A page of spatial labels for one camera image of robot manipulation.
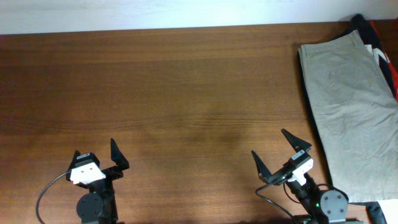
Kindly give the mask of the khaki shorts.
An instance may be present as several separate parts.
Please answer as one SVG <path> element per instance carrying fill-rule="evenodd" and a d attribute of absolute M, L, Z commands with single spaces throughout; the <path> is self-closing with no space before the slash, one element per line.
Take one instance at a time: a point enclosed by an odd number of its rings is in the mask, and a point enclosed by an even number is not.
<path fill-rule="evenodd" d="M 359 33 L 298 52 L 333 185 L 351 202 L 397 198 L 397 101 Z"/>

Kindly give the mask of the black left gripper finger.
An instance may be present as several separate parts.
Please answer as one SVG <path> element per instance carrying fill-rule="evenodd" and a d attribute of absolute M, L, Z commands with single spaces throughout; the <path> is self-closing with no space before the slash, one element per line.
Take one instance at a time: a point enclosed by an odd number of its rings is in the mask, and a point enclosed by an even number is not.
<path fill-rule="evenodd" d="M 129 168 L 129 162 L 128 160 L 124 157 L 122 152 L 119 150 L 118 145 L 116 144 L 116 141 L 111 138 L 110 140 L 110 145 L 111 145 L 111 160 L 121 169 L 121 170 L 126 170 Z"/>
<path fill-rule="evenodd" d="M 75 151 L 74 152 L 74 155 L 73 155 L 73 158 L 72 158 L 72 161 L 71 161 L 71 163 L 70 163 L 70 165 L 69 165 L 69 167 L 68 167 L 68 174 L 66 175 L 66 180 L 67 181 L 70 181 L 70 176 L 71 176 L 71 173 L 72 173 L 72 169 L 74 169 L 75 168 L 75 165 L 76 165 L 76 161 L 77 161 L 77 157 L 78 156 L 80 156 L 81 155 L 81 153 L 80 153 L 80 151 Z"/>

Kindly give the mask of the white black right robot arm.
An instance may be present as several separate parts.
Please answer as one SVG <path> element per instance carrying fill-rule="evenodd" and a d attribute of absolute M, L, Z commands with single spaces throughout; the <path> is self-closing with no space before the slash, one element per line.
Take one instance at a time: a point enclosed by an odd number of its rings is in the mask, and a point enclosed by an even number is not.
<path fill-rule="evenodd" d="M 332 185 L 316 184 L 308 174 L 314 163 L 308 153 L 312 145 L 294 136 L 286 129 L 282 129 L 281 132 L 292 146 L 295 154 L 277 172 L 271 173 L 258 154 L 252 151 L 258 177 L 265 183 L 265 185 L 256 189 L 255 194 L 285 212 L 293 223 L 360 223 L 359 220 L 346 217 L 349 197 L 345 192 Z M 305 215 L 293 215 L 278 203 L 260 194 L 260 191 L 274 185 L 281 185 L 284 189 L 290 189 L 295 196 L 293 201 L 301 204 L 307 213 Z M 325 186 L 327 189 L 322 190 L 321 186 Z"/>

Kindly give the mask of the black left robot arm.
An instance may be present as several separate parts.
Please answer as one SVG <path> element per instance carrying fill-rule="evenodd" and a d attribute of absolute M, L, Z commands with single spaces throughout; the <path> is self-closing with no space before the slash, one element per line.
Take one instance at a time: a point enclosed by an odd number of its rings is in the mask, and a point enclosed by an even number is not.
<path fill-rule="evenodd" d="M 66 179 L 88 190 L 76 205 L 82 224 L 117 224 L 119 220 L 113 182 L 124 177 L 129 162 L 114 139 L 110 139 L 110 152 L 115 165 L 106 169 L 100 168 L 100 160 L 92 152 L 75 151 L 69 165 Z"/>

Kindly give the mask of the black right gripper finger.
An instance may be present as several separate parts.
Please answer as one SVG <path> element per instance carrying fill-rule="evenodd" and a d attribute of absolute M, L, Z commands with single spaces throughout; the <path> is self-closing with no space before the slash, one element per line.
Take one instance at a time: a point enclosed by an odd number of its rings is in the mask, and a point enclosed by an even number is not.
<path fill-rule="evenodd" d="M 251 151 L 251 154 L 256 164 L 259 179 L 263 182 L 268 182 L 270 177 L 272 176 L 271 172 L 254 150 Z"/>
<path fill-rule="evenodd" d="M 281 132 L 286 138 L 286 140 L 289 142 L 289 144 L 292 146 L 295 152 L 299 152 L 301 150 L 308 152 L 311 149 L 312 145 L 309 142 L 306 142 L 303 139 L 294 136 L 286 129 L 281 129 Z"/>

